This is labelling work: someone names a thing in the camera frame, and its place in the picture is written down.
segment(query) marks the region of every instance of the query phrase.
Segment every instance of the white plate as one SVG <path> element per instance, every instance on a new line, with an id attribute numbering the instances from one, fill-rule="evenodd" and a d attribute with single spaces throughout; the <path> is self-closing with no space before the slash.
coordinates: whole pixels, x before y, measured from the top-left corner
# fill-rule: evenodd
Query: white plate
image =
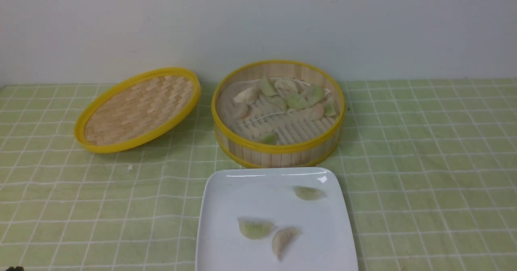
<path id="1" fill-rule="evenodd" d="M 304 201 L 293 186 L 319 188 L 325 197 Z M 249 240 L 241 216 L 271 220 L 275 231 L 302 231 L 281 262 L 268 238 Z M 218 171 L 208 179 L 201 204 L 196 271 L 358 271 L 347 206 L 334 173 L 325 168 Z"/>

